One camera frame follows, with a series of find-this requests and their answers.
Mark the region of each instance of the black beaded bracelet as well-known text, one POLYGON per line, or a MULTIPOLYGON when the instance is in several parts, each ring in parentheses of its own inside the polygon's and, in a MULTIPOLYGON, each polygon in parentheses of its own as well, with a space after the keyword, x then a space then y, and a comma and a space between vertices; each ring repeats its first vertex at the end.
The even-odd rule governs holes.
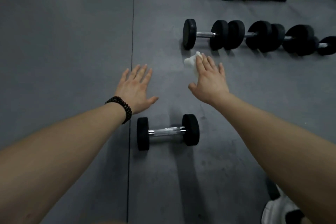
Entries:
POLYGON ((132 109, 120 97, 112 97, 112 98, 110 98, 109 100, 107 100, 105 102, 105 104, 107 104, 107 103, 117 103, 117 104, 121 105, 125 109, 126 119, 124 120, 123 124, 125 124, 126 122, 128 122, 131 119, 131 117, 132 117, 132 109))

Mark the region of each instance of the floor seam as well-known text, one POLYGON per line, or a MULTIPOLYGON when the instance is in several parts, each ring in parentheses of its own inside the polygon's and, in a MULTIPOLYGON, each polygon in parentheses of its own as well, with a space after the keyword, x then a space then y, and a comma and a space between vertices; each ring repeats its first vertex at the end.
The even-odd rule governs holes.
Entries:
MULTIPOLYGON (((133 31, 134 31, 134 0, 133 0, 133 14, 132 14, 131 71, 132 71, 132 69, 133 69, 133 31)), ((128 222, 130 154, 131 154, 131 120, 129 121, 129 131, 128 131, 128 173, 127 173, 126 222, 128 222)))

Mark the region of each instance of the finger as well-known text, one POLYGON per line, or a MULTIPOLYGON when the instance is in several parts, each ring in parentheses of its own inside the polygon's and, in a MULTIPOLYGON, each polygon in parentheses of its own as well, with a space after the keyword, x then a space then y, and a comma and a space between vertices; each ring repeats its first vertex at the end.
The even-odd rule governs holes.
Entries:
POLYGON ((135 80, 137 80, 138 82, 141 81, 142 78, 144 77, 144 74, 145 74, 146 70, 147 70, 147 64, 144 65, 144 66, 140 69, 140 71, 138 72, 138 74, 137 74, 136 77, 135 77, 135 80))
POLYGON ((202 53, 202 56, 203 56, 203 65, 205 67, 205 70, 211 71, 212 67, 209 64, 207 57, 204 55, 204 53, 202 53))
POLYGON ((153 70, 149 69, 148 73, 146 74, 145 78, 143 79, 142 83, 148 85, 149 81, 151 80, 153 70))
POLYGON ((197 85, 194 82, 192 82, 191 84, 188 85, 188 88, 193 93, 197 88, 197 85))
POLYGON ((157 100, 159 99, 159 97, 151 97, 150 99, 147 99, 148 103, 150 105, 154 104, 157 100))
POLYGON ((133 68, 133 70, 132 70, 131 74, 129 75, 128 79, 129 80, 133 80, 136 77, 137 72, 139 71, 139 69, 140 69, 140 65, 136 65, 136 67, 133 68))
POLYGON ((208 56, 208 62, 213 70, 218 71, 215 62, 213 61, 212 57, 208 56))
POLYGON ((218 68, 219 68, 219 73, 225 78, 225 70, 224 70, 222 62, 219 64, 218 68))
POLYGON ((125 82, 126 81, 126 78, 127 78, 127 75, 128 75, 128 71, 129 69, 126 69, 123 74, 121 75, 121 79, 120 79, 120 82, 125 82))
POLYGON ((200 56, 196 57, 196 68, 199 74, 205 72, 205 67, 203 65, 202 58, 200 56))

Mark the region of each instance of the gray floor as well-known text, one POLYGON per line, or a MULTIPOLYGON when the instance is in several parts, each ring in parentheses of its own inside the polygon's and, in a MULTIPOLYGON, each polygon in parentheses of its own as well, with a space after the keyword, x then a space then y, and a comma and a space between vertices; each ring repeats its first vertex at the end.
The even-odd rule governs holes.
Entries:
POLYGON ((217 19, 247 28, 260 19, 287 29, 304 23, 321 39, 336 32, 336 2, 1 0, 0 147, 101 105, 121 72, 138 63, 153 67, 149 95, 160 97, 113 134, 43 223, 260 222, 266 175, 229 123, 188 91, 195 78, 183 59, 195 51, 224 63, 233 94, 336 142, 336 56, 262 55, 245 44, 211 52, 205 39, 184 51, 187 18, 205 31, 217 19), (158 128, 179 124, 185 113, 198 118, 198 146, 138 152, 137 117, 158 128))

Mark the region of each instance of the bare skin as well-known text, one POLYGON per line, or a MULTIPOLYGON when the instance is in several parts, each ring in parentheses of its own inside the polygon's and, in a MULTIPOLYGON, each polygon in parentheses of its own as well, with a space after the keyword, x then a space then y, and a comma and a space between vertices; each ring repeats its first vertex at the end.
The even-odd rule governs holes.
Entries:
MULTIPOLYGON (((139 113, 158 97, 146 98, 152 70, 123 73, 115 96, 139 113)), ((126 118, 117 103, 82 113, 37 131, 0 151, 0 223, 39 223, 82 175, 126 118)))
POLYGON ((229 93, 223 65, 197 57, 189 89, 236 129, 269 177, 313 223, 336 223, 336 145, 229 93))

